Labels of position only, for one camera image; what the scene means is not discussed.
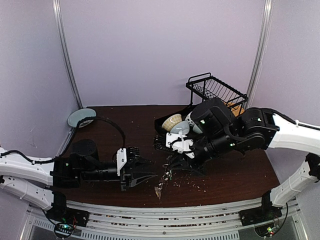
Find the yellow tagged key bunch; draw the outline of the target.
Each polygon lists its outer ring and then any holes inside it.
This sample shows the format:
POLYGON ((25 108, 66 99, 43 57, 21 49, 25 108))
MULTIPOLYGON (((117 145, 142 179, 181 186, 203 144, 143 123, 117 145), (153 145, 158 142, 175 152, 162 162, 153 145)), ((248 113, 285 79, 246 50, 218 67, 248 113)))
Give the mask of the yellow tagged key bunch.
POLYGON ((161 197, 162 197, 162 189, 163 189, 162 186, 154 187, 155 194, 159 200, 161 200, 161 197))

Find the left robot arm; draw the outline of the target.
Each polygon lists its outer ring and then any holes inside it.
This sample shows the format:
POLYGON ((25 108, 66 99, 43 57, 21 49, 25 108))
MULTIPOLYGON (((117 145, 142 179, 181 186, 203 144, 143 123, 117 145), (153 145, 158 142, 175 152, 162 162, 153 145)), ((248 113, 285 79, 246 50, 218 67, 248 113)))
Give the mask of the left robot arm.
POLYGON ((148 170, 151 160, 141 157, 137 147, 120 148, 114 162, 99 159, 96 143, 82 139, 73 143, 69 156, 36 158, 18 150, 0 150, 0 187, 21 200, 53 213, 61 222, 72 218, 63 193, 51 187, 72 189, 82 182, 119 182, 126 191, 156 176, 148 170))

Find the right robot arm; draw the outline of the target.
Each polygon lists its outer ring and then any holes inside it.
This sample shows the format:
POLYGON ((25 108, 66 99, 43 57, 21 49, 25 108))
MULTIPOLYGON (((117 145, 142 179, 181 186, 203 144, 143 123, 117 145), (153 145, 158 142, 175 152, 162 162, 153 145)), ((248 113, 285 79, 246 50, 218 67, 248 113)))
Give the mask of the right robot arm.
POLYGON ((283 207, 310 183, 320 180, 320 128, 301 123, 271 108, 251 107, 239 116, 217 97, 198 104, 191 120, 203 137, 194 140, 184 134, 167 133, 165 146, 181 154, 186 165, 196 170, 206 161, 232 150, 247 151, 268 148, 306 152, 298 170, 263 197, 256 210, 259 220, 268 220, 276 208, 283 207))

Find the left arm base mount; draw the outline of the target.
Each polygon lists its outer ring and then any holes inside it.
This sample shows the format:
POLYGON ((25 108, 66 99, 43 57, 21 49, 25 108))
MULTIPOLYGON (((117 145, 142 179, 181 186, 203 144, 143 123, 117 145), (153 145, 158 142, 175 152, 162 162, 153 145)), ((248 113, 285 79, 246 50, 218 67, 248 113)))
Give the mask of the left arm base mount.
POLYGON ((85 210, 67 207, 66 196, 57 191, 53 191, 53 202, 51 208, 43 213, 53 224, 53 232, 59 239, 69 238, 76 227, 86 227, 90 213, 85 210))

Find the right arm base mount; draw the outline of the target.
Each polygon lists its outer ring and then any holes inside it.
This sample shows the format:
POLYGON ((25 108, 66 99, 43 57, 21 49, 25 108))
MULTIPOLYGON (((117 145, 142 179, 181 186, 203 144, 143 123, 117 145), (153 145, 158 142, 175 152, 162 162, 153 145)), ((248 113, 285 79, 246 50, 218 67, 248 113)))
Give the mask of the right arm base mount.
POLYGON ((275 188, 265 192, 258 207, 241 210, 239 219, 243 227, 275 220, 282 216, 283 204, 276 203, 277 191, 275 188))

